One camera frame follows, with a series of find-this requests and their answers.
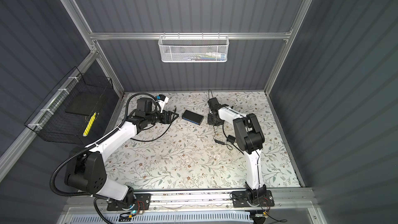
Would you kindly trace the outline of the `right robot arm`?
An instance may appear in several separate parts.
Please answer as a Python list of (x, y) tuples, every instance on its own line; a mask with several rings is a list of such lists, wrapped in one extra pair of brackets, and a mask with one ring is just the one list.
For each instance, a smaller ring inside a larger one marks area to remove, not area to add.
[(225, 122), (233, 125), (235, 143), (246, 159), (247, 177), (245, 181), (246, 198), (256, 204), (266, 196), (266, 185), (262, 178), (261, 153), (265, 137), (257, 116), (243, 114), (226, 104), (220, 104), (213, 97), (207, 101), (209, 106), (208, 124), (217, 126)]

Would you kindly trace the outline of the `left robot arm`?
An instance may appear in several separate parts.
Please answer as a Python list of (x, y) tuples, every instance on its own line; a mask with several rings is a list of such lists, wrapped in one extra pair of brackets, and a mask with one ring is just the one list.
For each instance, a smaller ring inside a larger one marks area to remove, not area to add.
[(126, 101), (122, 121), (109, 133), (85, 148), (76, 148), (50, 177), (49, 187), (63, 197), (93, 196), (112, 199), (127, 206), (135, 203), (132, 187), (107, 176), (106, 160), (127, 140), (157, 123), (171, 125), (178, 114), (165, 111), (169, 98), (163, 94), (153, 96), (137, 93), (136, 109), (129, 111), (133, 97)]

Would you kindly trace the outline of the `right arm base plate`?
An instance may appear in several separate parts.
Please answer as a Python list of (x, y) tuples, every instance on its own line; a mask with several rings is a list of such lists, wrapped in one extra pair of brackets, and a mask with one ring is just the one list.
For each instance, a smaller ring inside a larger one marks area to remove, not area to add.
[(230, 198), (232, 200), (233, 206), (235, 208), (245, 208), (245, 207), (274, 207), (275, 202), (270, 190), (267, 190), (265, 195), (255, 195), (254, 197), (249, 197), (246, 191), (233, 191), (230, 193)]

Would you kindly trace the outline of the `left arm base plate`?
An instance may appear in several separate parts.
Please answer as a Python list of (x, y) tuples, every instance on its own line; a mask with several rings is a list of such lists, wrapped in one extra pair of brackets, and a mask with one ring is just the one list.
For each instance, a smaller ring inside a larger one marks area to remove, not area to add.
[(124, 200), (111, 200), (108, 211), (149, 210), (151, 194), (128, 194)]

